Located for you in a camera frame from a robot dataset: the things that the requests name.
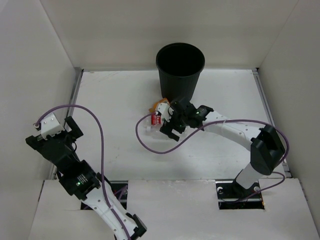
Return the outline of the red label clear bottle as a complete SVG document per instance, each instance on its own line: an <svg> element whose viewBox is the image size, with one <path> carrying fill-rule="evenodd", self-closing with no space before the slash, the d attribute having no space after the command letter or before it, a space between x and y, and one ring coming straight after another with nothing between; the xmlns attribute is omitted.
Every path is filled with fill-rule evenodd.
<svg viewBox="0 0 320 240"><path fill-rule="evenodd" d="M161 127L163 124L162 116L158 112L148 113L142 121L143 126L146 127Z"/></svg>

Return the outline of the clear bottle white cap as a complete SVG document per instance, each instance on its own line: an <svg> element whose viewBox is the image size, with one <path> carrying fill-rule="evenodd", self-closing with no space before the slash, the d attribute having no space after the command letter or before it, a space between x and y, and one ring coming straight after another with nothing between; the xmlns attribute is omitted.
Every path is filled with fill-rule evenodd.
<svg viewBox="0 0 320 240"><path fill-rule="evenodd" d="M145 128L145 134L156 140L171 140L167 135L160 132L160 125L151 125ZM177 135L180 140L184 140L188 135L188 129L183 133L178 133L176 130L173 130L172 133Z"/></svg>

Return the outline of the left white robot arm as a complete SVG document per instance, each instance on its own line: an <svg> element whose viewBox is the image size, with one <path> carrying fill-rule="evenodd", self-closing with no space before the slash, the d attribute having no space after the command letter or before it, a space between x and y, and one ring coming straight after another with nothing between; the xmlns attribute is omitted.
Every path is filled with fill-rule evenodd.
<svg viewBox="0 0 320 240"><path fill-rule="evenodd" d="M83 132L71 116L65 122L70 130L60 124L54 113L47 115L37 124L40 134L27 137L26 143L57 168L59 183L66 192L94 210L113 231L115 239L142 237L147 231L145 224L122 206L106 177L79 159L73 144Z"/></svg>

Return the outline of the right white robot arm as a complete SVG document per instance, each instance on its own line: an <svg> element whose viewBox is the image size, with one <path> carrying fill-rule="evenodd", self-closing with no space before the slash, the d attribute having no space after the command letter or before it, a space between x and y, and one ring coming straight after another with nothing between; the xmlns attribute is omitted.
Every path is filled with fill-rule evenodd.
<svg viewBox="0 0 320 240"><path fill-rule="evenodd" d="M263 176L269 176L280 164L286 150L279 132L269 124L250 126L252 120L229 119L205 105L195 107L187 99L159 103L155 110L161 117L160 132L179 141L187 127L217 134L231 140L250 152L250 161L231 185L237 198L245 197L250 188Z"/></svg>

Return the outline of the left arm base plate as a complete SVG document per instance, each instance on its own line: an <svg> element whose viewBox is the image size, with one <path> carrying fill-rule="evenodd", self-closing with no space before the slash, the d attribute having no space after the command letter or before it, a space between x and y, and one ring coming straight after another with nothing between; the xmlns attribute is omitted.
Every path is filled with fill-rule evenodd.
<svg viewBox="0 0 320 240"><path fill-rule="evenodd" d="M129 182L128 181L111 181L110 186L114 196L119 200L123 208L127 209Z"/></svg>

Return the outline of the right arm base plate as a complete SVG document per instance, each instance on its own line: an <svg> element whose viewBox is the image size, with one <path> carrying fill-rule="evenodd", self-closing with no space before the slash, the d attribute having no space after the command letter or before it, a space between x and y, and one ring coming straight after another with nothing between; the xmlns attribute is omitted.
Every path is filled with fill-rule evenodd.
<svg viewBox="0 0 320 240"><path fill-rule="evenodd" d="M218 207L220 210L264 210L264 202L260 184L256 181L249 189L245 189L232 179L215 181Z"/></svg>

